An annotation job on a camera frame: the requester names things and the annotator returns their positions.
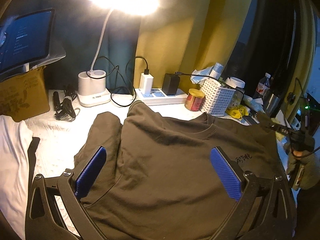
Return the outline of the white mug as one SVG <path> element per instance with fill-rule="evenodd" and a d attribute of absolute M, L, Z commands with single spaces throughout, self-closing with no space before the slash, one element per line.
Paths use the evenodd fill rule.
<path fill-rule="evenodd" d="M 296 131 L 300 130 L 301 123 L 296 117 L 294 117 L 294 119 L 292 120 L 291 127 Z"/>

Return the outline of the white perforated plastic basket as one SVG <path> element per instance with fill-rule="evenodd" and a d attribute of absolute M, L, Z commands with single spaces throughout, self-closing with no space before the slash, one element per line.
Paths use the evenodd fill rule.
<path fill-rule="evenodd" d="M 216 80 L 206 79 L 200 91 L 204 94 L 200 111 L 213 116 L 224 116 L 235 89 L 225 88 Z"/>

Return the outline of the plastic bottle red label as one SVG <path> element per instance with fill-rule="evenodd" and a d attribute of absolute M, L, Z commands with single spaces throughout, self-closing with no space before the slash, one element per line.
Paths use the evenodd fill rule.
<path fill-rule="evenodd" d="M 259 81 L 256 87 L 253 99 L 263 98 L 263 96 L 270 87 L 270 77 L 270 74 L 265 73 L 265 76 Z"/>

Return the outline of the stainless steel tumbler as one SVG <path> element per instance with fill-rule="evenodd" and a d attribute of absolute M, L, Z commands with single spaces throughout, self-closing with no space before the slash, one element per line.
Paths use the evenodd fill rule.
<path fill-rule="evenodd" d="M 283 93 L 277 93 L 271 89 L 265 93 L 263 96 L 263 109 L 267 116 L 274 118 L 278 114 L 283 98 Z"/>

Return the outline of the white USB charger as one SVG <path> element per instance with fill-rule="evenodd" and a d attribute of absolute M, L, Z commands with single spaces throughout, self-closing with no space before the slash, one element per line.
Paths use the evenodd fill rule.
<path fill-rule="evenodd" d="M 153 76 L 142 73 L 140 76 L 139 90 L 143 95 L 149 95 L 152 90 Z"/>

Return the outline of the brown cardboard box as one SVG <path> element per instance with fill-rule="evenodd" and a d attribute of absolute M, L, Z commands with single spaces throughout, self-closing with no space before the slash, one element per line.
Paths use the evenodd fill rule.
<path fill-rule="evenodd" d="M 50 110 L 44 69 L 44 66 L 32 69 L 1 82 L 1 115 L 20 122 Z"/>

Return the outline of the white power strip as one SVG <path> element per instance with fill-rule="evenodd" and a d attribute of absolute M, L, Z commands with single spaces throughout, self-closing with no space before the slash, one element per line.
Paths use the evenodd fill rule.
<path fill-rule="evenodd" d="M 187 94 L 181 89 L 178 89 L 175 95 L 167 95 L 161 88 L 153 88 L 148 95 L 142 94 L 139 88 L 136 88 L 135 91 L 137 99 L 144 102 L 147 106 L 181 104 L 185 103 L 187 98 Z"/>

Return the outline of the yellow snack packet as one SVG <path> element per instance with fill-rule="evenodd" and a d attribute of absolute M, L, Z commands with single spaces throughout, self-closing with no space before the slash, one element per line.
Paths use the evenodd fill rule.
<path fill-rule="evenodd" d="M 238 108 L 226 109 L 225 113 L 234 119 L 242 120 L 244 116 L 249 116 L 249 108 L 243 105 L 239 105 Z"/>

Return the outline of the clear jar with white lid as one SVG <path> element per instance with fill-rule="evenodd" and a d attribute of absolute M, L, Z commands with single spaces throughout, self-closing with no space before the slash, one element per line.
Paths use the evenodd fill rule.
<path fill-rule="evenodd" d="M 239 108 L 242 98 L 244 96 L 245 82 L 236 77 L 228 77 L 226 79 L 226 84 L 235 89 L 235 92 L 227 109 L 237 109 Z"/>

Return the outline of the black power adapter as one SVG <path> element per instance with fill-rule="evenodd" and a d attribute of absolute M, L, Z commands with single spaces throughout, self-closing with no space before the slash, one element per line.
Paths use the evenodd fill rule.
<path fill-rule="evenodd" d="M 180 83 L 180 77 L 166 73 L 163 80 L 162 91 L 166 95 L 175 95 Z"/>

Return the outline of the red can with yellow lid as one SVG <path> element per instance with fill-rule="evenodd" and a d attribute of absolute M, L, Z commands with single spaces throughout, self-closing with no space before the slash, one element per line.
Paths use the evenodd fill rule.
<path fill-rule="evenodd" d="M 185 108 L 193 112 L 198 111 L 202 105 L 204 97 L 205 95 L 202 91 L 195 88 L 189 89 L 188 96 L 184 104 Z"/>

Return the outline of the tablet with dark screen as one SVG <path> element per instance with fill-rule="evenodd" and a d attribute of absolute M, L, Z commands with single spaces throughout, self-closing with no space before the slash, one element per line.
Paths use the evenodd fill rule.
<path fill-rule="evenodd" d="M 1 24 L 1 81 L 63 59 L 53 8 L 11 16 Z"/>

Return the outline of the white folded garment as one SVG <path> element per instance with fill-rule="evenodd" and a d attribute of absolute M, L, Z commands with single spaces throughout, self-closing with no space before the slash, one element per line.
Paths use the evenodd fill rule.
<path fill-rule="evenodd" d="M 33 132 L 24 121 L 1 116 L 1 212 L 21 239 L 25 239 L 28 199 L 28 148 Z"/>

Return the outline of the brown t-shirt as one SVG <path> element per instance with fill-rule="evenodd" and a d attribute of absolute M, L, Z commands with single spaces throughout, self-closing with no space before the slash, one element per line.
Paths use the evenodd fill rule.
<path fill-rule="evenodd" d="M 209 159 L 216 146 L 256 176 L 284 174 L 272 130 L 205 113 L 163 117 L 141 101 L 124 121 L 98 114 L 75 165 L 99 146 L 107 161 L 82 203 L 109 239 L 211 237 L 234 205 Z"/>

